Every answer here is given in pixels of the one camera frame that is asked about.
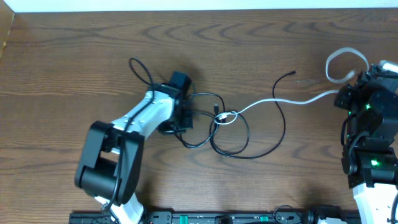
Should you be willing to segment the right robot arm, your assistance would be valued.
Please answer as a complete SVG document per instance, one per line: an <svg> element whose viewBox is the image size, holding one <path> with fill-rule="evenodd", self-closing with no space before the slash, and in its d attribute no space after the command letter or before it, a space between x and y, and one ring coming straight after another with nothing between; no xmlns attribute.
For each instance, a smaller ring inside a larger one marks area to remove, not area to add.
<svg viewBox="0 0 398 224"><path fill-rule="evenodd" d="M362 223L397 223L396 90L397 75L361 74L335 98L348 111L341 163Z"/></svg>

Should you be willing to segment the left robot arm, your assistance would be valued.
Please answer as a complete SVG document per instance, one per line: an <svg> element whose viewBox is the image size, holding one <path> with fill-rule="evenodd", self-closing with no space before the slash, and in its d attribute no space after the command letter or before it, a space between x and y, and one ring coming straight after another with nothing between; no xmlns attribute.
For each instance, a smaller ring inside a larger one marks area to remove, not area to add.
<svg viewBox="0 0 398 224"><path fill-rule="evenodd" d="M112 221L140 222L144 207L135 190L144 142L155 130L180 134L193 127L184 107L191 82L188 75L174 72L169 82L151 84L142 101L124 116L90 126L75 185L99 201Z"/></svg>

